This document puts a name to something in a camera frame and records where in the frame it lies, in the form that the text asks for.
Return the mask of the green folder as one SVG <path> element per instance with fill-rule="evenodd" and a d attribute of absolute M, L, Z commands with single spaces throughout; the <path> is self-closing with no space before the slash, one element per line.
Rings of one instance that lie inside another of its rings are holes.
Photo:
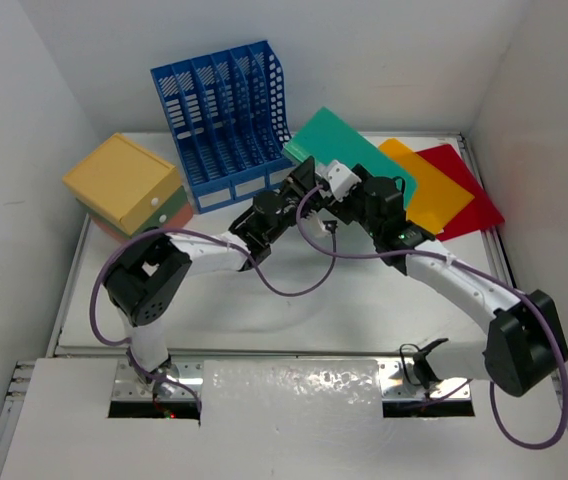
<path fill-rule="evenodd" d="M 283 147 L 291 161 L 303 162 L 312 156 L 317 163 L 328 165 L 337 160 L 353 169 L 362 165 L 372 176 L 399 177 L 404 185 L 404 207 L 409 206 L 417 190 L 417 181 L 392 158 L 326 107 L 319 109 Z"/>

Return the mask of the pink bottom drawer box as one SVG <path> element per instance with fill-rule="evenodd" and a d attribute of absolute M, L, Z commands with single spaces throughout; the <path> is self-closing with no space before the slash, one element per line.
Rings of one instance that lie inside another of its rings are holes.
<path fill-rule="evenodd" d="M 140 226 L 132 235 L 122 232 L 98 217 L 97 214 L 89 215 L 92 222 L 104 233 L 115 239 L 119 243 L 124 243 L 141 233 L 155 228 L 182 228 L 193 218 L 193 209 L 190 205 L 183 206 L 173 215 L 160 215 L 157 219 L 150 219 Z"/>

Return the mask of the orange folder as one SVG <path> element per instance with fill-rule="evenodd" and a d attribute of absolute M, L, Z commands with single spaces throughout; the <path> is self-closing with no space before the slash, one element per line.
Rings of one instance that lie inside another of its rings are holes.
<path fill-rule="evenodd" d="M 407 218 L 431 234 L 441 233 L 474 199 L 473 194 L 399 140 L 386 140 L 379 150 L 416 181 L 417 187 L 408 204 Z"/>

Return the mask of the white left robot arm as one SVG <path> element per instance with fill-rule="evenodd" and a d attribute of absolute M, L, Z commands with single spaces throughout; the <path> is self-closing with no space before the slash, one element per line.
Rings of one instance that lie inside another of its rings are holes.
<path fill-rule="evenodd" d="M 295 167 L 277 191 L 262 191 L 229 229 L 208 236 L 181 228 L 152 229 L 129 242 L 102 285 L 123 318 L 127 356 L 140 380 L 152 384 L 169 370 L 162 315 L 189 276 L 255 270 L 294 225 L 302 197 L 316 186 L 315 164 Z"/>

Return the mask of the yellow drawer box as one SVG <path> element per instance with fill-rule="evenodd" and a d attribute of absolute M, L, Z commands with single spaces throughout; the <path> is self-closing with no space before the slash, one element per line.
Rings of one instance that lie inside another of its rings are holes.
<path fill-rule="evenodd" d="M 125 230 L 184 187 L 175 165 L 120 133 L 66 173 L 63 183 L 78 201 Z"/>

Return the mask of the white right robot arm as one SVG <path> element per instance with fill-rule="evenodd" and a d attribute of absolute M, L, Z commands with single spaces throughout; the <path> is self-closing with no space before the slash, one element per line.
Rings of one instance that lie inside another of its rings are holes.
<path fill-rule="evenodd" d="M 482 330 L 478 343 L 440 338 L 413 356 L 408 378 L 424 388 L 448 377 L 489 380 L 521 397 L 553 372 L 564 374 L 568 345 L 553 299 L 523 293 L 455 257 L 408 219 L 400 178 L 371 175 L 361 165 L 330 164 L 329 209 L 371 238 L 374 257 L 443 296 Z"/>

